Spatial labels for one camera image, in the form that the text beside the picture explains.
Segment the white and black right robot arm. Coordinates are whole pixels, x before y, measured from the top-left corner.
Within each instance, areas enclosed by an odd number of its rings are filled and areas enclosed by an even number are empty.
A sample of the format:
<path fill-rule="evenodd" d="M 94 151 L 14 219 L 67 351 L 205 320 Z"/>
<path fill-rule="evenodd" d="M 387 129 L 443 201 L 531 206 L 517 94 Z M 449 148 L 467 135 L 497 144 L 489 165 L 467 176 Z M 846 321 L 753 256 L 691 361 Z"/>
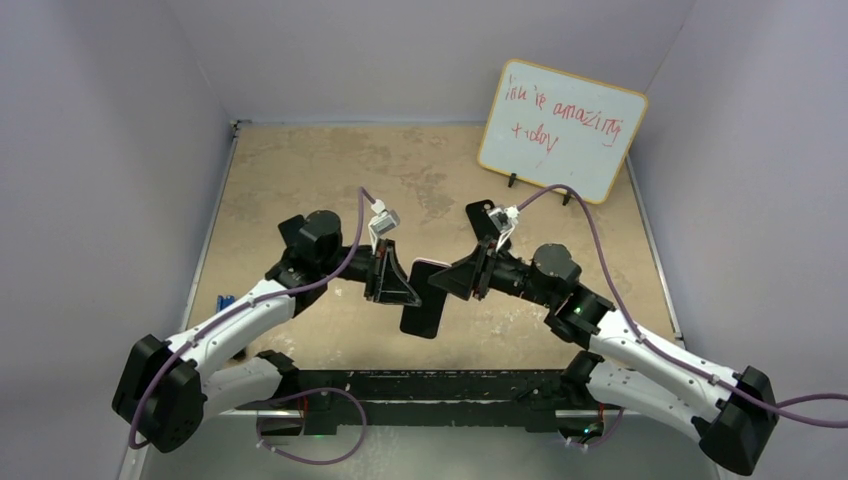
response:
<path fill-rule="evenodd" d="M 564 376 L 561 392 L 576 407 L 613 404 L 670 425 L 714 463 L 750 476 L 777 423 L 769 377 L 738 372 L 694 355 L 626 319 L 622 309 L 580 281 L 567 248 L 548 243 L 528 262 L 482 240 L 468 256 L 429 276 L 431 286 L 463 300 L 494 289 L 544 306 L 545 324 L 588 352 L 590 371 Z"/>

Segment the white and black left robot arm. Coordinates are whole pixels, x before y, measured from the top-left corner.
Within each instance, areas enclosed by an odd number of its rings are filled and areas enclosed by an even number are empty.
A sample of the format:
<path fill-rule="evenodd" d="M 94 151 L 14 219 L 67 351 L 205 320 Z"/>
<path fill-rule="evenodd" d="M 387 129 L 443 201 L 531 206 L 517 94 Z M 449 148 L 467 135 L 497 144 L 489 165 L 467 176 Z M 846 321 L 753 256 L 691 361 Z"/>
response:
<path fill-rule="evenodd" d="M 211 414 L 224 364 L 253 340 L 312 306 L 335 278 L 360 282 L 366 300 L 419 307 L 423 300 L 401 267 L 393 240 L 395 211 L 377 205 L 357 230 L 369 242 L 344 245 L 340 217 L 318 210 L 278 226 L 285 249 L 251 290 L 203 323 L 166 340 L 147 335 L 130 350 L 112 409 L 130 425 L 130 445 L 162 453 L 184 444 Z"/>

